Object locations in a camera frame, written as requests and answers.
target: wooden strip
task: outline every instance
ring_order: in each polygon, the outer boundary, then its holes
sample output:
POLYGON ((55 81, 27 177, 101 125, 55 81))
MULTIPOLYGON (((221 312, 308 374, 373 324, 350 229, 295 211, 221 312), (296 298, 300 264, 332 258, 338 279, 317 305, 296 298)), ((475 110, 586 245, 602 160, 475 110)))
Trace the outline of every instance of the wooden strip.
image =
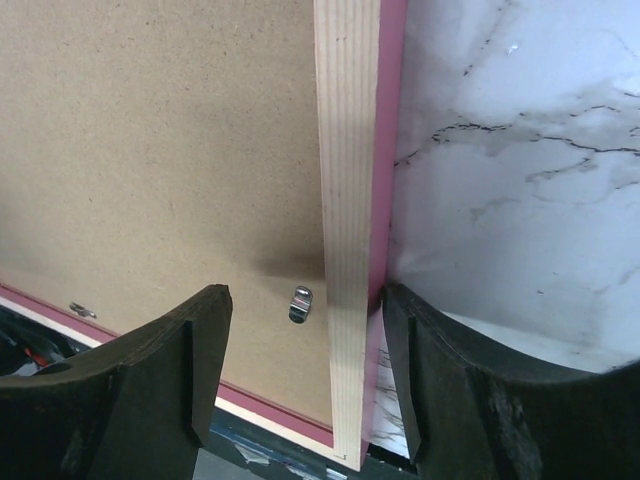
POLYGON ((360 468, 380 0, 316 0, 334 459, 360 468))

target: chrome latch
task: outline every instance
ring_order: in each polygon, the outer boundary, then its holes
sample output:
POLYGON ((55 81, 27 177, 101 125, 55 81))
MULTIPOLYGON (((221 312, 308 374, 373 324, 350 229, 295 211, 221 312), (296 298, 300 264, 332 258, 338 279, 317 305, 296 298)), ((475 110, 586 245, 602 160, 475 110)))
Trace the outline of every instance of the chrome latch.
POLYGON ((294 323, 304 323, 307 321, 313 294, 307 287, 296 287, 293 299, 289 305, 289 318, 294 323))
POLYGON ((91 310, 89 310, 88 308, 84 308, 82 305, 78 305, 76 302, 71 302, 69 304, 69 308, 83 318, 86 318, 86 317, 98 318, 97 315, 93 313, 91 310))

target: hardboard panel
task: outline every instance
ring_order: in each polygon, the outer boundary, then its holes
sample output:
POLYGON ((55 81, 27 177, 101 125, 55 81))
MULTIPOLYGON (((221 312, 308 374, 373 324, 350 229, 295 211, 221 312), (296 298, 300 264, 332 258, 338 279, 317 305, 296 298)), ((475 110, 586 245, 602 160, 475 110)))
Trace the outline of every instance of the hardboard panel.
POLYGON ((330 424, 313 48, 308 0, 9 2, 2 281, 118 333, 229 284, 223 381, 330 424))

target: marble effect panel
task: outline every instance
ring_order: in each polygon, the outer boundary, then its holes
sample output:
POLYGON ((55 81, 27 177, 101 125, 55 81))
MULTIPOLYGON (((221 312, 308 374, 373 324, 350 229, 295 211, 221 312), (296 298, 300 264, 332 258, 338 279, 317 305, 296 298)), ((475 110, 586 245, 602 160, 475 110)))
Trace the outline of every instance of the marble effect panel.
POLYGON ((639 16, 634 0, 410 0, 394 280, 558 364, 640 356, 639 16))

